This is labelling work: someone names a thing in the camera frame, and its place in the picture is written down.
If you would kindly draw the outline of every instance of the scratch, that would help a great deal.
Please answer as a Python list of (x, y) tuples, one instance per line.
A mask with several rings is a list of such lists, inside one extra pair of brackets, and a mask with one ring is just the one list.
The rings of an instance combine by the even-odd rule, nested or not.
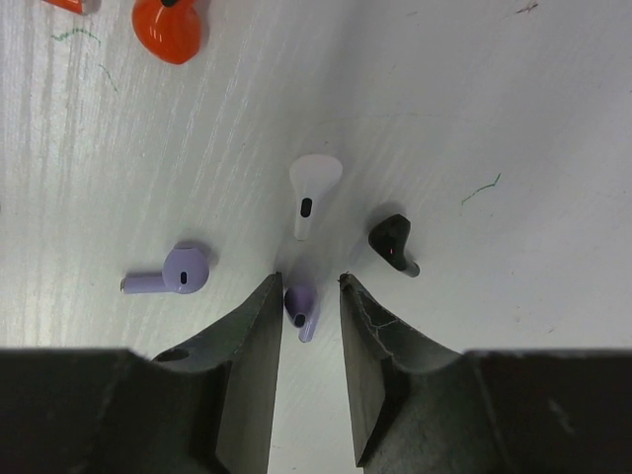
[(553, 415), (557, 418), (560, 427), (562, 427), (562, 430), (564, 430), (567, 435), (577, 434), (571, 426), (571, 417), (569, 417), (564, 409), (562, 409), (562, 407), (560, 407), (560, 405), (552, 398), (549, 398), (549, 409), (553, 412)]
[(537, 0), (531, 0), (529, 3), (526, 4), (526, 7), (519, 9), (517, 12), (515, 12), (515, 14), (517, 15), (518, 13), (531, 13), (531, 10), (533, 10), (538, 5), (539, 4), (537, 3)]
[(496, 177), (496, 181), (490, 185), (486, 185), (483, 188), (479, 188), (478, 190), (476, 190), (474, 193), (472, 193), (470, 196), (466, 197), (464, 200), (461, 201), (461, 205), (463, 205), (464, 203), (466, 203), (467, 201), (469, 201), (470, 199), (474, 198), (477, 194), (479, 194), (481, 191), (483, 190), (487, 190), (488, 188), (493, 188), (495, 185), (498, 184), (498, 180), (501, 178), (501, 173), (498, 174), (498, 176)]
[(76, 35), (78, 33), (81, 33), (82, 35), (87, 35), (88, 38), (92, 38), (93, 40), (97, 40), (99, 42), (99, 45), (101, 45), (100, 39), (98, 39), (88, 30), (85, 30), (83, 28), (73, 28), (72, 30), (68, 30), (66, 33), (62, 33), (61, 35), (57, 37), (55, 35), (50, 35), (50, 37), (53, 38), (55, 41), (64, 41), (68, 37), (72, 37), (73, 35)]
[(108, 75), (108, 79), (110, 79), (110, 84), (112, 84), (112, 87), (115, 88), (115, 92), (118, 92), (119, 88), (117, 87), (117, 84), (115, 84), (115, 80), (112, 78), (112, 74), (110, 74), (110, 71), (106, 69), (106, 66), (104, 66), (103, 64), (99, 64), (99, 67), (102, 68), (104, 71), (106, 71), (106, 74)]

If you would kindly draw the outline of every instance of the white surface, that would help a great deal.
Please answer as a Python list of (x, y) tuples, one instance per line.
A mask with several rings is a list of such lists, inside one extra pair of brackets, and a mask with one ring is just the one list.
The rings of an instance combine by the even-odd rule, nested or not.
[[(355, 472), (341, 272), (457, 350), (631, 345), (632, 3), (213, 0), (181, 67), (140, 46), (131, 0), (102, 3), (0, 5), (5, 346), (154, 356), (312, 262), (323, 316), (308, 345), (284, 327), (270, 462), (298, 474)], [(101, 44), (51, 38), (72, 28)], [(297, 243), (305, 153), (345, 175)], [(361, 245), (385, 202), (418, 278)], [(181, 239), (219, 255), (202, 291), (119, 292)]]

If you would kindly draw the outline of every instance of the white earbud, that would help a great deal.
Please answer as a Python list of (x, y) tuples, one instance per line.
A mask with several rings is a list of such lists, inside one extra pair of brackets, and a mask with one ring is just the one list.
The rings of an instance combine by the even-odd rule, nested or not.
[(307, 240), (318, 203), (342, 176), (343, 165), (332, 156), (305, 155), (292, 163), (289, 179), (296, 194), (296, 240)]

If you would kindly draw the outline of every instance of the earbud stem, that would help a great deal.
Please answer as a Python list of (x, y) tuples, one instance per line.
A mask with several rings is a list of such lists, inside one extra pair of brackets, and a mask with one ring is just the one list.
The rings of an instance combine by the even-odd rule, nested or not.
[(162, 293), (169, 291), (162, 275), (130, 276), (122, 281), (120, 289), (125, 294)]

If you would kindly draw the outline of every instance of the black plastic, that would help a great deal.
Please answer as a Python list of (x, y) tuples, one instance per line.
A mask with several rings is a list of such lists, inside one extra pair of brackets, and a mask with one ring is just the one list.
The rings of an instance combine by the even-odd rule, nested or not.
[(419, 275), (419, 266), (406, 258), (405, 248), (411, 222), (401, 214), (391, 215), (368, 234), (368, 245), (398, 272), (409, 277)]

